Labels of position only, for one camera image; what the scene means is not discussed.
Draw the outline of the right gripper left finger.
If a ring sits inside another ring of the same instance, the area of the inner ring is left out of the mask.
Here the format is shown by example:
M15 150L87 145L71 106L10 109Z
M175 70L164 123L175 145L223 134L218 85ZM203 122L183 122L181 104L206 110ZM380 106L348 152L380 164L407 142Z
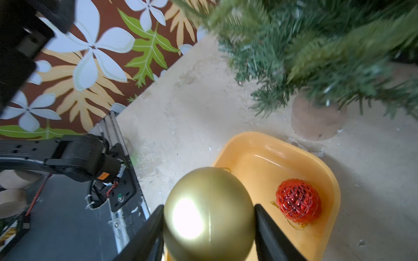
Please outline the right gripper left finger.
M164 205L159 205L113 261L161 261L163 258Z

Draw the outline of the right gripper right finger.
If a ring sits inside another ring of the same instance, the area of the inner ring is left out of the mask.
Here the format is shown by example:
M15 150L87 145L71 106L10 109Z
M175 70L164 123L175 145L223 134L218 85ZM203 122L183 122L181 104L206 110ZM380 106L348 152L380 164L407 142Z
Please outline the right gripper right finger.
M255 205L256 252L259 261L307 261L262 205Z

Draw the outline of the gold ball ornament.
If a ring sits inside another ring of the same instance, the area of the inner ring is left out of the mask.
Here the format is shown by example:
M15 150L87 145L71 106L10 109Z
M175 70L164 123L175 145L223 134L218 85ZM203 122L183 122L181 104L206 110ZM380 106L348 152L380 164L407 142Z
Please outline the gold ball ornament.
M164 205L163 239L174 261L244 261L255 231L250 195L225 168L189 172Z

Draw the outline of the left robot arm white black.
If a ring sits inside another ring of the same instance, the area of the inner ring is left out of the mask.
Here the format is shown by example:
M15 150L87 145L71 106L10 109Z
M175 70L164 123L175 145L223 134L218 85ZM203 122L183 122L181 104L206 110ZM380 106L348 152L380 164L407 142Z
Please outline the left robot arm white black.
M75 21L75 1L1 1L1 115L35 71L35 58L54 37L40 13L67 33ZM100 136L63 136L49 140L1 140L1 170L44 171L78 182L112 183L125 164Z

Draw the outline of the black tree pot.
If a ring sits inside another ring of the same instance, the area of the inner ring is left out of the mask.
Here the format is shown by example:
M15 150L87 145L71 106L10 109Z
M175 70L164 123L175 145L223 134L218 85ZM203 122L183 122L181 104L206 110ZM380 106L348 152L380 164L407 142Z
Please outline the black tree pot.
M336 103L320 106L299 93L292 104L291 126L303 139L322 141L332 138L348 119L348 109Z

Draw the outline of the small green christmas tree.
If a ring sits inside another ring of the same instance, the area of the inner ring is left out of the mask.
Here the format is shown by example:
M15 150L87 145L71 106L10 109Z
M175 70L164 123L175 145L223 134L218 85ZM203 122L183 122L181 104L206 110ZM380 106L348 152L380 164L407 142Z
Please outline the small green christmas tree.
M392 62L418 61L417 1L176 1L219 40L236 80L257 81L264 116L304 92L315 105L380 101L418 116L418 79L393 87Z

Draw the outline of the yellow plastic tray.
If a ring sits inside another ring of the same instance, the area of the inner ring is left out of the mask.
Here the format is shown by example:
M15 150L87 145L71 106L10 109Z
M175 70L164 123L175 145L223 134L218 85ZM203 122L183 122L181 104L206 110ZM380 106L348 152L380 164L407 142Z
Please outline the yellow plastic tray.
M323 161L266 134L244 132L224 146L211 167L225 168L236 176L253 204L263 206L306 259L323 258L341 203L339 184ZM278 186L292 178L311 184L322 200L321 216L306 227L289 221L274 205ZM254 241L245 261L257 258Z

